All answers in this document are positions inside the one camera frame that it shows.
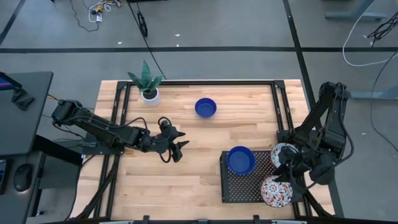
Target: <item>computer mouse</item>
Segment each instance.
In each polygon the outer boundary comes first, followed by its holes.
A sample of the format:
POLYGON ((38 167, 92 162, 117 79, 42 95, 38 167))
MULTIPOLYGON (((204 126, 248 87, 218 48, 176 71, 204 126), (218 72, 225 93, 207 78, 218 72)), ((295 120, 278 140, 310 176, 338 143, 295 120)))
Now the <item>computer mouse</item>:
POLYGON ((18 192, 23 192, 29 189, 32 183, 32 165, 20 165, 14 174, 14 188, 18 192))

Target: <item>patterned ceramic vase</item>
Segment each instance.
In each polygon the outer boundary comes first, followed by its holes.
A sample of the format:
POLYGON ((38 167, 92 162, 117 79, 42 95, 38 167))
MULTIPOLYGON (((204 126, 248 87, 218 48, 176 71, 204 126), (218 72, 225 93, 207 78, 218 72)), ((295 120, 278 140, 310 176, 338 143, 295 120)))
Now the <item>patterned ceramic vase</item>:
POLYGON ((267 177, 261 184, 261 195, 265 203, 274 208, 287 205, 293 197, 293 189, 288 182, 275 182, 276 175, 267 177))
POLYGON ((279 143, 279 144, 275 145, 271 150, 271 162, 275 168, 278 168, 280 166, 279 153, 281 152, 281 149, 283 146, 289 146, 290 150, 292 150, 294 152, 299 152, 299 150, 297 150, 295 146, 293 146, 292 144, 289 144, 289 143, 279 143))

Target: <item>blue bowl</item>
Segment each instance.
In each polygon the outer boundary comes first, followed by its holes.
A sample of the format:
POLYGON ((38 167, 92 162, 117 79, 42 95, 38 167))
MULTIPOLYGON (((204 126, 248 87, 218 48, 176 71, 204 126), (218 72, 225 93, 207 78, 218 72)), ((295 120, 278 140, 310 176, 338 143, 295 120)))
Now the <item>blue bowl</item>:
POLYGON ((250 149, 236 146, 229 151, 226 162, 235 174, 244 175, 253 171, 256 158, 250 149))
POLYGON ((216 113, 217 105, 209 98, 202 98, 195 104, 195 111, 202 118, 209 118, 216 113))

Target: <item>plant leaf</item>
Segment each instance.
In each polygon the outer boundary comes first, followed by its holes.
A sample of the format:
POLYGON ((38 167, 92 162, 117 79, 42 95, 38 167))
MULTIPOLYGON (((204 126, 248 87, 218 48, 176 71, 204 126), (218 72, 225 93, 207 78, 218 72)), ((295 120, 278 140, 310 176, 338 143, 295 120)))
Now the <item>plant leaf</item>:
POLYGON ((148 88, 150 82, 152 81, 152 74, 150 73, 149 66, 145 60, 144 64, 142 65, 141 81, 144 88, 148 88))
POLYGON ((154 90, 156 87, 158 87, 160 85, 160 83, 162 82, 162 76, 158 75, 155 77, 154 81, 152 81, 149 85, 149 89, 150 90, 154 90))
POLYGON ((143 89, 145 89, 144 85, 141 82, 141 79, 138 78, 135 74, 131 73, 131 72, 127 72, 127 74, 129 74, 132 82, 134 82, 134 84, 136 84, 137 88, 140 89, 140 91, 143 91, 143 89))

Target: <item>black desk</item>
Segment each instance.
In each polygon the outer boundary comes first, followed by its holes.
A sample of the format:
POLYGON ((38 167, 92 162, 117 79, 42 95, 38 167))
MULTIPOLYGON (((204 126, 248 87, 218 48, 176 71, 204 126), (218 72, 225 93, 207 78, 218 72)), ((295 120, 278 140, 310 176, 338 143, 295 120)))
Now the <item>black desk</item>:
POLYGON ((11 102, 12 90, 0 91, 0 157, 11 159, 7 185, 0 195, 0 223, 25 224, 29 216, 34 216, 40 200, 40 179, 46 156, 62 159, 81 166, 81 154, 62 147, 48 139, 36 135, 43 112, 53 73, 35 72, 7 74, 22 84, 35 101, 26 111, 11 102), (24 192, 14 189, 16 169, 29 163, 33 166, 32 183, 24 192))
POLYGON ((33 96, 35 101, 26 111, 22 111, 11 103, 12 90, 0 91, 0 156, 25 154, 32 149, 53 77, 52 72, 7 75, 21 83, 22 88, 33 96))

